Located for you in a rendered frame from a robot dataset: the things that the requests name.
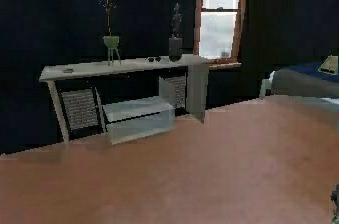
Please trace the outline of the bed with blue cover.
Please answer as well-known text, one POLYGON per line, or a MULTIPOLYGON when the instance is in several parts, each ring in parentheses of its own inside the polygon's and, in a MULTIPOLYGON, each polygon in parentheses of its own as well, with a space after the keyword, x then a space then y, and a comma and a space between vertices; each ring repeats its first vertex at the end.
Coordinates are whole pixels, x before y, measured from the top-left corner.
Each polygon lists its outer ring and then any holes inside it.
MULTIPOLYGON (((267 92, 285 95, 339 115, 339 69, 337 75, 319 72, 322 63, 311 62, 273 71, 262 80, 259 98, 264 99, 267 92)), ((339 132, 339 118, 335 128, 339 132)))

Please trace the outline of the green pot plant on stand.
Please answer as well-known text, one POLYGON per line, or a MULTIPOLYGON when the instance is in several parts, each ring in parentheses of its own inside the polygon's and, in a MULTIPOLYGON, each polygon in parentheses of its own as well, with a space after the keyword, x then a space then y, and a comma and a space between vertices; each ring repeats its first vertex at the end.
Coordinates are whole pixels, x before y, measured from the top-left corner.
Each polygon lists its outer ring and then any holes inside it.
POLYGON ((114 56, 117 56, 117 60, 121 61, 119 53, 119 42, 120 37, 112 34, 111 29, 111 11, 116 8, 111 0, 98 0, 100 6, 105 9, 106 12, 106 29, 107 34, 103 36, 103 42, 107 48, 107 65, 111 66, 114 64, 114 56))

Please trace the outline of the wooden framed window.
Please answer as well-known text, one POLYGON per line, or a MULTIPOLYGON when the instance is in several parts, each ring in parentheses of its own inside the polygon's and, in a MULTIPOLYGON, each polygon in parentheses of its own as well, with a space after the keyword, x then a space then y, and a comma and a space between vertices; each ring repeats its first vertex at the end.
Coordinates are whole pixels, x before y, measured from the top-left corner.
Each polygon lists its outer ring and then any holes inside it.
POLYGON ((195 0, 193 53, 212 69, 239 67, 247 0, 195 0))

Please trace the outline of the pale glass box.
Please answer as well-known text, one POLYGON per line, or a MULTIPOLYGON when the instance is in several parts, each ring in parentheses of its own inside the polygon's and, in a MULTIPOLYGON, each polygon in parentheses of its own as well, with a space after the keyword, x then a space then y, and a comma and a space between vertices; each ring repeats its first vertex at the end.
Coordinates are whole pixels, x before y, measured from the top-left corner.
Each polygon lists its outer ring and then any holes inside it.
POLYGON ((175 109, 160 96, 103 105, 112 144, 119 144, 171 130, 175 109))

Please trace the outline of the white desk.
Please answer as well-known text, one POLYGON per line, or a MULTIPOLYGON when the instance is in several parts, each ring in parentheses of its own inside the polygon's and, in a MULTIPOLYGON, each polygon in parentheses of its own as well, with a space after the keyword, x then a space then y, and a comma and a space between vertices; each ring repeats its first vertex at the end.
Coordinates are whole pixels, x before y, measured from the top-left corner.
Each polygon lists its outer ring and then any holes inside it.
POLYGON ((103 134, 109 140, 103 105, 160 96, 175 109, 199 121, 205 118, 209 62, 184 54, 172 62, 147 58, 46 66, 39 80, 49 88, 63 141, 83 132, 103 134), (64 69, 73 73, 63 73, 64 69))

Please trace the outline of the dark grey vase with plant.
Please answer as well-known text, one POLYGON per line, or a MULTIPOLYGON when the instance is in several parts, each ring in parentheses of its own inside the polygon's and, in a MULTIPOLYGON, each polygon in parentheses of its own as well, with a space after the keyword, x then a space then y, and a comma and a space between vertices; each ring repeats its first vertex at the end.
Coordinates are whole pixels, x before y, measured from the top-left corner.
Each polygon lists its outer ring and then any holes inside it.
POLYGON ((172 62, 179 61, 182 57, 182 37, 180 28, 182 23, 182 14, 180 13, 180 4, 176 3, 173 8, 172 33, 169 37, 169 59, 172 62))

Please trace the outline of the yellowish pillow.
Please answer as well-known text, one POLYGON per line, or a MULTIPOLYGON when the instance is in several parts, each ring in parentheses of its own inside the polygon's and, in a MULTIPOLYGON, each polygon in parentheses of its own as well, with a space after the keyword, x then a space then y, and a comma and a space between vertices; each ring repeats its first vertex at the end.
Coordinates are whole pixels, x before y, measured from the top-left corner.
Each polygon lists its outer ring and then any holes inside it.
POLYGON ((337 75, 338 69, 339 69, 339 57, 330 55, 319 67, 318 71, 328 75, 337 75))

